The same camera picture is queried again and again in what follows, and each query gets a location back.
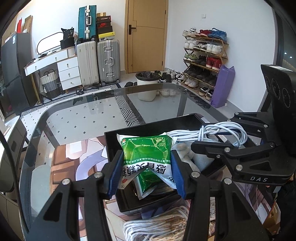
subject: black box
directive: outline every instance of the black box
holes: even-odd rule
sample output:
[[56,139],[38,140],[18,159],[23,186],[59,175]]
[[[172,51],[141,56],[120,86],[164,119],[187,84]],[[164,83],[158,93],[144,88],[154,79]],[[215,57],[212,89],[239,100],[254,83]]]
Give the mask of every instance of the black box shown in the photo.
[[112,26],[102,27],[102,28],[97,28],[97,29],[98,29],[98,34],[105,34],[105,33],[113,32],[113,27]]
[[96,18],[97,23],[107,23],[111,22],[111,16],[102,16],[102,17],[97,17]]
[[[204,123],[201,118],[202,116],[199,114],[190,114],[141,126],[105,132],[108,160],[112,161],[116,152],[122,150],[117,141],[117,134],[147,137],[156,136],[172,130],[199,130]],[[224,167],[224,163],[221,160],[215,159],[208,168],[202,171],[202,174],[206,177],[214,177]],[[144,213],[159,208],[181,197],[177,194],[177,191],[174,191],[158,197],[148,195],[144,199],[139,200],[135,195],[133,184],[130,183],[124,190],[118,189],[116,191],[116,198],[119,210],[125,215],[132,216],[137,213]]]
[[110,27],[110,26],[111,26],[111,22],[104,22],[104,23],[97,23],[96,24],[97,28]]

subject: trash can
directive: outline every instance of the trash can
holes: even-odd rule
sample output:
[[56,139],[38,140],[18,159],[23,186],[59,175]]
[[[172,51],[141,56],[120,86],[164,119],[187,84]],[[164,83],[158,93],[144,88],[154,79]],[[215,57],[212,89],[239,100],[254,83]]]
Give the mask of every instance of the trash can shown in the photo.
[[[138,85],[157,84],[160,75],[152,72],[138,72],[136,73]],[[152,101],[156,97],[156,90],[138,93],[139,100]]]

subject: white dresser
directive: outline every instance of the white dresser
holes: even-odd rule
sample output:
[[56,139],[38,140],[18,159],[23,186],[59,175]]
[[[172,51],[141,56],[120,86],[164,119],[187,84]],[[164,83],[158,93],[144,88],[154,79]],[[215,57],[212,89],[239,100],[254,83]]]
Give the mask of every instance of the white dresser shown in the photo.
[[59,79],[63,90],[82,85],[77,56],[70,57],[57,63]]

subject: black garbage bag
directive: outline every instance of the black garbage bag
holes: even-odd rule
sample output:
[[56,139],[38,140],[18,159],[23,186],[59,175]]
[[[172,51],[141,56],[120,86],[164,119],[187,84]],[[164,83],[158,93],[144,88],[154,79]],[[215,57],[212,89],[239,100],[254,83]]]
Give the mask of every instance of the black garbage bag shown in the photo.
[[152,72],[138,72],[136,73],[136,78],[142,81],[154,81],[159,80],[160,75]]

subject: coiled white cable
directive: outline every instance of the coiled white cable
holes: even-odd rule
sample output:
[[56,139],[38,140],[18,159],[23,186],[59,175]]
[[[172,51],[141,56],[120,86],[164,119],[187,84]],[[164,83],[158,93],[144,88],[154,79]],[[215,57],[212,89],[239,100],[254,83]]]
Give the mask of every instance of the coiled white cable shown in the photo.
[[145,235],[143,241],[181,241],[184,236],[189,210],[185,206],[175,207],[148,220],[133,220],[124,223],[126,241],[135,241]]
[[236,147],[243,145],[248,139],[248,135],[243,127],[240,124],[232,121],[224,121],[207,126],[203,125],[198,131],[174,130],[168,132],[167,134],[171,137],[178,137],[178,142],[218,142],[208,138],[207,135],[223,135],[225,132],[228,132],[235,137],[236,142],[232,144]]

